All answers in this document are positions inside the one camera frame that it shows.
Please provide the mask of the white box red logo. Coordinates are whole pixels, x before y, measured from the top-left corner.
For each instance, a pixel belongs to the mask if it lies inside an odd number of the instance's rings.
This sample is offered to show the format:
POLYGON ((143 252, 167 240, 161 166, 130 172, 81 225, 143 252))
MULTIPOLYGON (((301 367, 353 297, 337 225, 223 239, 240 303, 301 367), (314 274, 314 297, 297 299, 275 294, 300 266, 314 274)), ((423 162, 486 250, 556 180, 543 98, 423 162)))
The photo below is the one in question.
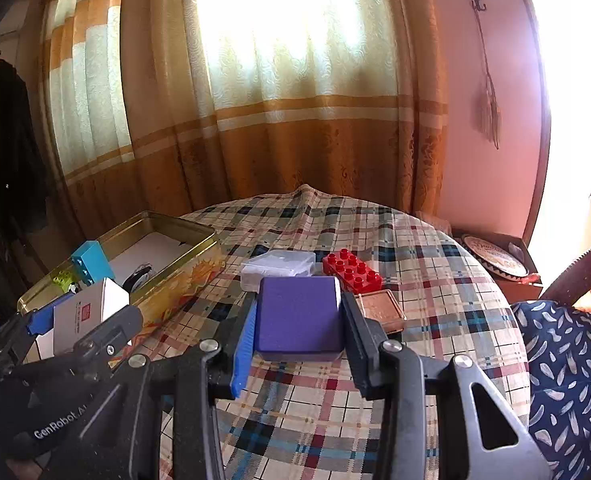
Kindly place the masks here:
POLYGON ((36 336, 39 357, 49 359, 72 350, 80 338, 128 304, 128 292, 111 278, 76 292, 54 310, 53 329, 36 336))

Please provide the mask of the green soccer ball block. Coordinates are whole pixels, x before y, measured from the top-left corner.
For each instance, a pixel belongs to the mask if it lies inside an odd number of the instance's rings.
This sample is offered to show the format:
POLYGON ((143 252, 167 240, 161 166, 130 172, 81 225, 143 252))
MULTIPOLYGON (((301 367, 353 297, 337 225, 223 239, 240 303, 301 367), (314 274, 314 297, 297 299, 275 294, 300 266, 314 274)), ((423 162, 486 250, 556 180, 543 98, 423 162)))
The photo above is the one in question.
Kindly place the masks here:
POLYGON ((73 269, 62 270, 51 277, 53 284, 58 286, 64 294, 78 291, 78 277, 73 269))

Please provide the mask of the red toy building block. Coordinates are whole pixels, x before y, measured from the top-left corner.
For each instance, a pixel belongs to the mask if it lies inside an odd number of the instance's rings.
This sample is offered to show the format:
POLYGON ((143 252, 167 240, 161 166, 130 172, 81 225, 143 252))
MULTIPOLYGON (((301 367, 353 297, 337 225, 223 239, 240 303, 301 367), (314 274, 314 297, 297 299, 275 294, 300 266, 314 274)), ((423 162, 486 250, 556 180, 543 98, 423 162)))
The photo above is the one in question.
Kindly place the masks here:
POLYGON ((341 287, 352 294, 369 294, 382 289, 382 276, 346 248, 324 257, 323 271, 337 278, 341 287))

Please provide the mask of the purple rectangular block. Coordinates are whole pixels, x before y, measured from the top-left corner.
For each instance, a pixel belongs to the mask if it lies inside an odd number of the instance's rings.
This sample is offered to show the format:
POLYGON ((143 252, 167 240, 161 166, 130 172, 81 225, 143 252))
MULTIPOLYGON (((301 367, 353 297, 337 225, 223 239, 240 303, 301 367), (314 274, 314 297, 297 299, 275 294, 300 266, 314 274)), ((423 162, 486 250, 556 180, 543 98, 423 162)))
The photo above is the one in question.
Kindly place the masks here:
POLYGON ((267 361, 333 361, 344 350, 341 288, 332 276, 263 278, 255 351, 267 361))

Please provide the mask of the teal toy building block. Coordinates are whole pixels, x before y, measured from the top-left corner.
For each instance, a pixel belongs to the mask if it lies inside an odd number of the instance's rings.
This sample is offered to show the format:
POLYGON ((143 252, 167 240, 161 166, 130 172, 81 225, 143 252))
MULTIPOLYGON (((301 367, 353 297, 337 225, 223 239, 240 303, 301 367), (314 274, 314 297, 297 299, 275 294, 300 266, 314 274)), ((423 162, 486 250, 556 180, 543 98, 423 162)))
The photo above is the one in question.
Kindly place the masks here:
POLYGON ((71 263, 82 282, 94 285, 105 278, 114 278, 109 260, 97 240, 86 240, 71 254, 71 263))

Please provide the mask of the clear plastic case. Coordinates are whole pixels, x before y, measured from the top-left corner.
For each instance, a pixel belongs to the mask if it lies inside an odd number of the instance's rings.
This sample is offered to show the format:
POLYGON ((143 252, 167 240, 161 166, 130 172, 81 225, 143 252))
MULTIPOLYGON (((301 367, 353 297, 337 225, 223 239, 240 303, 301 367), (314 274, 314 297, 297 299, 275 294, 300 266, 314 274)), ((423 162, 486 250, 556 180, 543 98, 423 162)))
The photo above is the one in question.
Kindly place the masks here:
POLYGON ((241 266, 240 286, 244 292, 259 292, 263 278, 296 278, 313 274, 316 255, 298 250, 271 249, 241 266))

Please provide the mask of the copper rose gift box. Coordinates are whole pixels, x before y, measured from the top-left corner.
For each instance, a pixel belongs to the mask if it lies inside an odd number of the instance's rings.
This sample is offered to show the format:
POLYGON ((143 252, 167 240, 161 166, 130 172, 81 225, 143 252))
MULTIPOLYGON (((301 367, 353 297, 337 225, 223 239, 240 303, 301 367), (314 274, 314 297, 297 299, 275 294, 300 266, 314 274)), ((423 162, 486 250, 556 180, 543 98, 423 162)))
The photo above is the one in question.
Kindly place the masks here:
POLYGON ((406 315, 391 290, 360 294, 356 301, 365 318, 377 321, 385 333, 396 334, 404 330, 406 315))

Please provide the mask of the plaid tablecloth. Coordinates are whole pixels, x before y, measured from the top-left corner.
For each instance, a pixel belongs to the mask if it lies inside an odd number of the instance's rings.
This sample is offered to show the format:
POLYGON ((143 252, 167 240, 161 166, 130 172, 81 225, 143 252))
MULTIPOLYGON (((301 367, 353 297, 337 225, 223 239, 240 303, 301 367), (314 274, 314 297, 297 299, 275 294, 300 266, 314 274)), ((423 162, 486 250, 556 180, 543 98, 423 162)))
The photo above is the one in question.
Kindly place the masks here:
MULTIPOLYGON (((390 207, 307 185, 210 206, 190 219, 217 232, 224 269, 140 344, 149 358, 178 356, 237 314, 246 260, 269 249, 317 257, 347 249, 382 275, 404 313, 405 344, 440 360, 470 356, 527 416, 518 324, 493 278, 452 237, 390 207)), ((375 470, 382 406, 361 397, 344 359, 255 359, 239 398, 217 408, 230 479, 367 479, 375 470)))

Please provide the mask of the gold metal tin box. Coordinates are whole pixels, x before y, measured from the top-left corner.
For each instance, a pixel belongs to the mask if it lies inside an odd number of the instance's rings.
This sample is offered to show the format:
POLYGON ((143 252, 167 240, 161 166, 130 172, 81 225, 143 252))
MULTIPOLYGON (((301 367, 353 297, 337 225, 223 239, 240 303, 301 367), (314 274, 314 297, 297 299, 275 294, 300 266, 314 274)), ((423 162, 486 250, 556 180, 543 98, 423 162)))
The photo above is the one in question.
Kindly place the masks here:
POLYGON ((132 304, 142 312, 143 329, 153 330, 198 296, 223 267, 214 229, 143 211, 82 244, 24 292, 18 310, 45 307, 75 287, 82 298, 66 300, 56 322, 73 315, 77 327, 88 327, 132 304))

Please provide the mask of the black hanging coat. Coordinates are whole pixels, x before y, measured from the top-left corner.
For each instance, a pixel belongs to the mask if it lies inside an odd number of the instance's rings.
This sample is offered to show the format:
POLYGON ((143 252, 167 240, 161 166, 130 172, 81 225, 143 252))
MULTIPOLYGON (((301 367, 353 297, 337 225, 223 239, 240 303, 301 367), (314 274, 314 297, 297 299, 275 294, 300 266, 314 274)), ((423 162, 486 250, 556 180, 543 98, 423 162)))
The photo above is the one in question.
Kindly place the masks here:
POLYGON ((47 221, 45 166, 36 143, 30 102, 18 71, 0 58, 0 216, 23 231, 47 221))

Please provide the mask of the round patterned plate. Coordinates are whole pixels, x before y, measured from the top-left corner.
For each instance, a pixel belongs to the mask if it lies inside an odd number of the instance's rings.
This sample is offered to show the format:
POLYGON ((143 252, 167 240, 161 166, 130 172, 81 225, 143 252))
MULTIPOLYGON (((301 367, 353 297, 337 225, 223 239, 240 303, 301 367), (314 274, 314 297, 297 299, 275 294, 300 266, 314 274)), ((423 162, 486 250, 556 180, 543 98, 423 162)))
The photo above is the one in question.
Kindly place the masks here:
POLYGON ((470 234, 463 235, 461 240, 466 250, 478 258, 487 270, 507 280, 519 281, 530 274, 519 259, 488 240, 470 234))

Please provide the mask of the blue feather pattern cushion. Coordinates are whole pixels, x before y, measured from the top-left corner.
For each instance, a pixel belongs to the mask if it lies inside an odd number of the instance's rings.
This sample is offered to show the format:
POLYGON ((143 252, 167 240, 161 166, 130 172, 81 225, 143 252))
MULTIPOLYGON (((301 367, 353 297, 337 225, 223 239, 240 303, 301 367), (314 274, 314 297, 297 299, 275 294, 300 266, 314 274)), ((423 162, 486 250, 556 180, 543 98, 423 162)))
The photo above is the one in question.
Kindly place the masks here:
POLYGON ((527 350, 529 431, 555 479, 591 468, 591 313, 535 300, 512 306, 527 350))

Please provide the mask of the brown wooden chair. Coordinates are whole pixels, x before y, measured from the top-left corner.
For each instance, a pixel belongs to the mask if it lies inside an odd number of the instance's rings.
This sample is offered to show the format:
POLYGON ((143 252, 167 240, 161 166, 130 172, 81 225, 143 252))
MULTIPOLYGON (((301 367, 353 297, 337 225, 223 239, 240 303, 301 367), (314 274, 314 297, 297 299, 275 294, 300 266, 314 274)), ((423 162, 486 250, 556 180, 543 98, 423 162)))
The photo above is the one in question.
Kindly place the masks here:
POLYGON ((575 259, 539 296, 572 307, 591 291, 591 249, 575 259))

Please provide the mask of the orange cream striped curtain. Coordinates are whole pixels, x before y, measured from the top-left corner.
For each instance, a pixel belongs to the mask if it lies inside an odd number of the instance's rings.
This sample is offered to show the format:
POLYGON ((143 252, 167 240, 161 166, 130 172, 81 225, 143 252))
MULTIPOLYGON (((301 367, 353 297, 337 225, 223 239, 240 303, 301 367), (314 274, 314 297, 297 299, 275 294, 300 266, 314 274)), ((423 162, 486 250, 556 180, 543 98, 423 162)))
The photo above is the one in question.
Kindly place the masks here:
POLYGON ((303 184, 439 208, 434 0, 45 0, 40 71, 56 196, 86 237, 303 184))

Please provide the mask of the hanging tassel wall ornament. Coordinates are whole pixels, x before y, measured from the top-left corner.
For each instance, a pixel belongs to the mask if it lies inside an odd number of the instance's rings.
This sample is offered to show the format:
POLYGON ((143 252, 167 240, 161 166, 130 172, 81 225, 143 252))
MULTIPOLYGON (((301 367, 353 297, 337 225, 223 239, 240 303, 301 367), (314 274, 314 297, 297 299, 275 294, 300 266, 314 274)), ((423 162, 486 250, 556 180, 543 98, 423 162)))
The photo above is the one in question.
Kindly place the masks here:
POLYGON ((483 70, 483 81, 477 97, 477 126, 484 138, 499 150, 501 148, 501 108, 489 69, 489 56, 481 21, 481 14, 486 11, 486 4, 482 0, 470 0, 470 3, 480 40, 483 70))

